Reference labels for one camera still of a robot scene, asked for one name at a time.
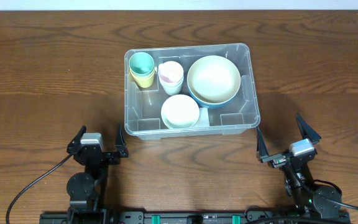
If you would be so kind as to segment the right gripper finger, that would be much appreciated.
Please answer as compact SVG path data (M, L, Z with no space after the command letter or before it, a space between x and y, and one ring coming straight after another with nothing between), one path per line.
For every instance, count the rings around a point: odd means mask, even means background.
M319 143L321 136L301 117L296 114L296 122L303 139L309 139L313 144Z
M265 145L263 134L258 126L256 127L256 133L257 133L257 158L259 161L265 161L265 159L269 157L269 152Z

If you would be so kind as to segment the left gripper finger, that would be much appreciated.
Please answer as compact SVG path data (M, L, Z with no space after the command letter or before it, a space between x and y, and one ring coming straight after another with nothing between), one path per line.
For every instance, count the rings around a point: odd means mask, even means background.
M86 132L86 126L82 125L76 136L67 145L67 152L78 152L82 148L81 138Z
M121 125L119 125L117 127L115 147L116 147L118 153L127 153L127 146L126 146L126 142L124 139L124 133L123 133Z

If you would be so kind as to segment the cream white cup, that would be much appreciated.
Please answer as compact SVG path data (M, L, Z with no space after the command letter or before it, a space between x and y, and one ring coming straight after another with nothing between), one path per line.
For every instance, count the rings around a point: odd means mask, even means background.
M177 95L181 92L181 88L182 85L177 85L177 86L165 86L163 85L163 89L166 92L166 94L173 96L173 95Z

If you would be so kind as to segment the mint green cup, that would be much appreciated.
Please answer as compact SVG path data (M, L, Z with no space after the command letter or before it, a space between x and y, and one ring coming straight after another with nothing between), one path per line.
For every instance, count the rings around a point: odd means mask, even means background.
M137 52L129 59L129 67L132 71L145 74L154 70L154 59L146 52Z

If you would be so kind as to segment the light blue cup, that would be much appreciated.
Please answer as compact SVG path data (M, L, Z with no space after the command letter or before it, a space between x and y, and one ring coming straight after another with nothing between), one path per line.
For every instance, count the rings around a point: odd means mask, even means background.
M177 85L182 85L184 78L182 78L181 80L179 80L177 82L166 82L166 81L162 80L161 78L159 78L159 81L163 86L177 86Z

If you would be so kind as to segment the white bowl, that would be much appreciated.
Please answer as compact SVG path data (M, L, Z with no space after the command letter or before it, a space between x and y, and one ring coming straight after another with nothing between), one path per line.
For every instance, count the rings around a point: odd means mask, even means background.
M173 95L162 105L161 117L172 123L197 122L200 109L197 102L187 95Z

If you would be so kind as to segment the light grey bowl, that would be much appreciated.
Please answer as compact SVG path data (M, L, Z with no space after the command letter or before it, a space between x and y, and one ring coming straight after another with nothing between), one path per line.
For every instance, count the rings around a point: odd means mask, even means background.
M196 124L196 121L190 123L172 123L167 119L163 119L163 123L169 129L188 129L192 128Z

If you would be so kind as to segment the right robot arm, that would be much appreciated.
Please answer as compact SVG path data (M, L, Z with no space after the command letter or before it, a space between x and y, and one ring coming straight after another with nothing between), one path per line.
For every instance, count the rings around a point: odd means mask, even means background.
M332 183L315 180L308 162L317 155L315 144L321 136L296 114L296 122L302 140L290 144L286 151L270 155L262 132L256 128L257 158L271 168L279 168L284 173L287 194L294 199L295 205L313 218L340 219L342 192Z

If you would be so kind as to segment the pink cup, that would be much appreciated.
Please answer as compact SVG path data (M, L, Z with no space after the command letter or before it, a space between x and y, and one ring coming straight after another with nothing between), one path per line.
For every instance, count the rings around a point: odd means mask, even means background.
M184 69L175 61L168 61L158 66L158 76L166 83L177 83L183 78Z

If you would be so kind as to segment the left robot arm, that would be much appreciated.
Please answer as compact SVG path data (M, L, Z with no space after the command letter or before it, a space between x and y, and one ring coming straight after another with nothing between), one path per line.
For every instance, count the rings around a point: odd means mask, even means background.
M118 165L122 158L129 156L122 126L117 127L115 151L104 151L100 133L87 133L82 126L67 146L67 153L85 167L84 172L73 175L67 183L70 196L70 209L91 211L98 209L99 200L104 195L108 167Z

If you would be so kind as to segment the dark blue bowl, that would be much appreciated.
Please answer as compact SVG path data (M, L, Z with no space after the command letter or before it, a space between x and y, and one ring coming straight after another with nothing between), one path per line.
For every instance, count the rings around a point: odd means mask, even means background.
M208 105L220 105L220 104L230 103L236 97L236 95L234 95L232 98L230 98L229 100L222 102L222 103L207 103L205 101L198 99L191 90L189 91L189 94L197 103L203 103L203 104L208 104Z
M201 106L203 108L208 108L208 109L222 108L224 106L227 106L228 104L229 103L220 104L220 105L208 105L208 104L198 103L199 106Z

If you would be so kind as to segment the yellow cup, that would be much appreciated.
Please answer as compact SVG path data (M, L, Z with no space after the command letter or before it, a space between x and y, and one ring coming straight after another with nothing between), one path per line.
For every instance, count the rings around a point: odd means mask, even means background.
M138 77L136 75L132 75L133 79L137 83L137 85L141 88L148 88L154 82L154 74L151 74L147 77Z
M130 70L130 73L135 79L146 80L146 79L149 79L150 77L154 76L155 71L152 70L151 72L148 72L145 74L139 74L139 73L136 73L136 72Z

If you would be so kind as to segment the large beige bowl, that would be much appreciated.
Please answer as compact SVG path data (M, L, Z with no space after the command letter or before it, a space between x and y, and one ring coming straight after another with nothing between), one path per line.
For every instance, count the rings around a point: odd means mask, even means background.
M241 74L229 59L209 55L192 64L188 70L187 84L189 91L198 99L207 103L222 103L239 91Z

